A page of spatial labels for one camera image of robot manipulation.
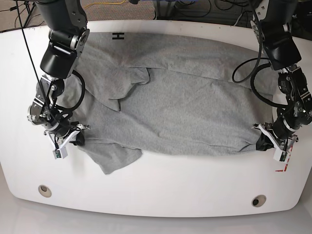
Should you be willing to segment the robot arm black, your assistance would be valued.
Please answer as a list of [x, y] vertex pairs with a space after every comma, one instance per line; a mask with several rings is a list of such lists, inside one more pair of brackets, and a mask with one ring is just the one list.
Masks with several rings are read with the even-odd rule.
[[[256, 149], [266, 151], [276, 148], [286, 152], [297, 141], [295, 132], [312, 121], [312, 95], [302, 69], [297, 66], [301, 55], [291, 35], [290, 22], [297, 1], [250, 0], [248, 5], [253, 14], [251, 26], [257, 36], [259, 52], [264, 52], [268, 61], [261, 65], [261, 55], [255, 59], [255, 67], [248, 75], [251, 89], [262, 102], [277, 108], [274, 123], [258, 125], [261, 135]], [[279, 72], [278, 87], [285, 94], [287, 104], [274, 103], [255, 88], [257, 73], [269, 67]]]
[[[50, 31], [48, 47], [40, 63], [44, 75], [37, 79], [36, 96], [29, 107], [27, 118], [34, 125], [45, 128], [55, 153], [59, 153], [68, 142], [84, 144], [82, 125], [71, 123], [69, 119], [85, 95], [84, 79], [75, 66], [90, 31], [79, 0], [36, 0], [34, 3]], [[64, 81], [70, 75], [79, 79], [82, 88], [78, 102], [66, 108], [57, 105], [57, 99], [64, 92]]]

